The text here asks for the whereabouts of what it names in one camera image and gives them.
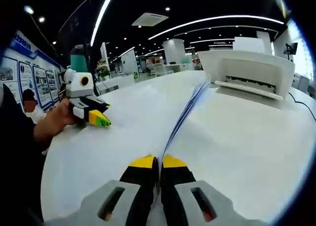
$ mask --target poster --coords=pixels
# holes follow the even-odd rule
[[[15,101],[19,102],[21,100],[21,94],[18,84],[17,66],[17,60],[3,56],[2,64],[0,66],[0,79],[2,83],[8,86],[11,90]]]
[[[20,61],[18,74],[19,74],[18,77],[21,84],[21,94],[23,94],[23,91],[26,89],[32,90],[34,93],[36,105],[38,105],[39,99],[35,90],[35,83],[34,83],[33,71],[32,71],[31,65],[28,64],[27,62]]]
[[[37,105],[44,111],[58,102],[57,92],[61,85],[58,73],[64,70],[58,63],[40,51],[20,31],[4,52],[0,65],[0,78],[21,104],[24,90],[31,89]]]

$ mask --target table surface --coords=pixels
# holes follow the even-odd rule
[[[111,108],[109,129],[67,127],[49,148],[41,183],[45,221],[80,208],[82,199],[118,180],[135,158],[161,156],[203,71],[164,75],[100,96]],[[290,92],[316,113],[316,102]],[[208,89],[175,136],[168,154],[182,159],[249,219],[271,223],[304,179],[316,124],[294,103],[229,88]]]

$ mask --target person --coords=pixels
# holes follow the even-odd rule
[[[44,111],[36,105],[34,92],[32,90],[26,89],[23,91],[22,102],[25,115],[30,117],[35,124],[46,117],[46,113],[44,113]]]
[[[12,217],[22,217],[25,225],[40,225],[43,221],[40,184],[45,157],[41,152],[66,125],[76,122],[77,118],[69,110],[69,100],[63,99],[34,124],[9,88],[0,84],[0,192],[4,195],[2,203],[6,212]]]

